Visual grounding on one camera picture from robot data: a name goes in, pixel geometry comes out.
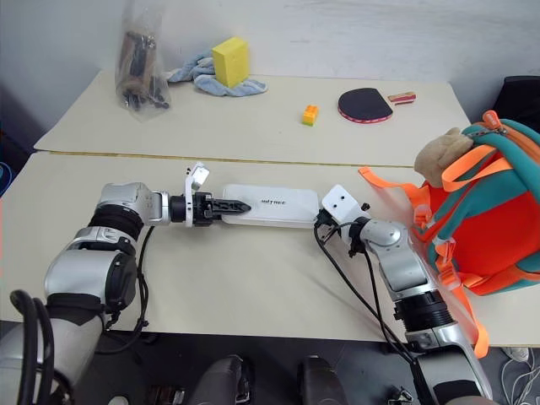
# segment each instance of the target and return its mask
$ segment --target white wall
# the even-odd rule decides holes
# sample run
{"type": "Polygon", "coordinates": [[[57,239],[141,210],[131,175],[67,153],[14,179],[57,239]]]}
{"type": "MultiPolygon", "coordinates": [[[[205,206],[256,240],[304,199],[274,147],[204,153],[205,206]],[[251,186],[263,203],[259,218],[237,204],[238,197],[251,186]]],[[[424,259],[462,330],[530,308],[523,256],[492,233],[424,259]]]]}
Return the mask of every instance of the white wall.
{"type": "MultiPolygon", "coordinates": [[[[114,68],[125,1],[1,2],[0,79],[49,129],[114,68]]],[[[476,119],[504,76],[540,74],[539,17],[538,0],[170,0],[161,46],[166,68],[239,35],[254,73],[450,81],[476,119]]]]}

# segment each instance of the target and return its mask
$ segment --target small orange block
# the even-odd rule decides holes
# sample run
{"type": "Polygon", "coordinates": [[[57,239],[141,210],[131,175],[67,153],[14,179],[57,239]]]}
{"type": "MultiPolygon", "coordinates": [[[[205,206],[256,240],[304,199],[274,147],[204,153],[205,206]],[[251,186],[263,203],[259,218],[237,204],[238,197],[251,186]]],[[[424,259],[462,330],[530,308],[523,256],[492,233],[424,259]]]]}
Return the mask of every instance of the small orange block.
{"type": "Polygon", "coordinates": [[[318,114],[319,107],[317,107],[316,105],[308,105],[305,108],[304,115],[302,117],[302,123],[313,127],[313,124],[315,124],[315,119],[317,118],[318,114]]]}

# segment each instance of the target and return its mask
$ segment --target gray floor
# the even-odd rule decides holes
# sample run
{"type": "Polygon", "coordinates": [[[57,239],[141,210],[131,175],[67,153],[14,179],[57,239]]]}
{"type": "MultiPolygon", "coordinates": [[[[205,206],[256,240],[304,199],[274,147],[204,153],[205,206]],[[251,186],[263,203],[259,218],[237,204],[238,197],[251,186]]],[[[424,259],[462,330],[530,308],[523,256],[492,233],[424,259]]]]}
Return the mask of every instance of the gray floor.
{"type": "MultiPolygon", "coordinates": [[[[0,335],[14,324],[0,322],[0,335]]],[[[392,386],[404,386],[413,395],[413,379],[408,366],[395,354],[385,354],[381,343],[281,337],[237,337],[213,335],[145,335],[134,352],[95,356],[89,370],[76,387],[78,405],[106,405],[111,397],[124,395],[133,405],[145,404],[153,385],[181,386],[189,392],[201,374],[215,360],[228,354],[249,357],[256,369],[257,405],[298,405],[296,370],[310,354],[325,358],[337,371],[349,403],[386,403],[392,386]]],[[[101,339],[100,346],[116,343],[101,339]]],[[[535,349],[540,359],[540,349],[535,349]]],[[[505,404],[500,385],[500,369],[507,360],[498,348],[482,359],[493,387],[494,400],[505,404]]],[[[507,385],[526,371],[522,364],[509,367],[507,385]]],[[[531,405],[540,396],[540,380],[529,398],[531,405]]]]}

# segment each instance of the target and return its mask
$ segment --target light blue cloth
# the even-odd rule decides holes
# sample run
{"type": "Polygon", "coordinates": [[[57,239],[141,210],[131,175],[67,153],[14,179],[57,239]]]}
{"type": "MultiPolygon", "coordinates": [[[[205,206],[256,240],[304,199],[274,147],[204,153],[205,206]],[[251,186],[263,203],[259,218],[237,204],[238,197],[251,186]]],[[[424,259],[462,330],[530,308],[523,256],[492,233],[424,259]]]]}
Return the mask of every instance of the light blue cloth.
{"type": "Polygon", "coordinates": [[[215,76],[212,52],[207,51],[196,55],[187,61],[184,66],[165,74],[170,83],[189,82],[193,80],[195,86],[211,95],[258,95],[267,91],[268,86],[252,78],[247,78],[233,89],[222,85],[215,76]]]}

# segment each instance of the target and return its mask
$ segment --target yellow sponge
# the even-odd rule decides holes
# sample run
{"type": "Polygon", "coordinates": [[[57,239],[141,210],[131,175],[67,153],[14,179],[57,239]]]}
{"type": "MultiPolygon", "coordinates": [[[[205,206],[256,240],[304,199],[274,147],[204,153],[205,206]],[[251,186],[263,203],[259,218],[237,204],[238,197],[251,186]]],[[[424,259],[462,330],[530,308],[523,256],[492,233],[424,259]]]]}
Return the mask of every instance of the yellow sponge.
{"type": "Polygon", "coordinates": [[[243,82],[250,74],[247,42],[236,36],[212,48],[212,57],[216,79],[229,88],[243,82]]]}

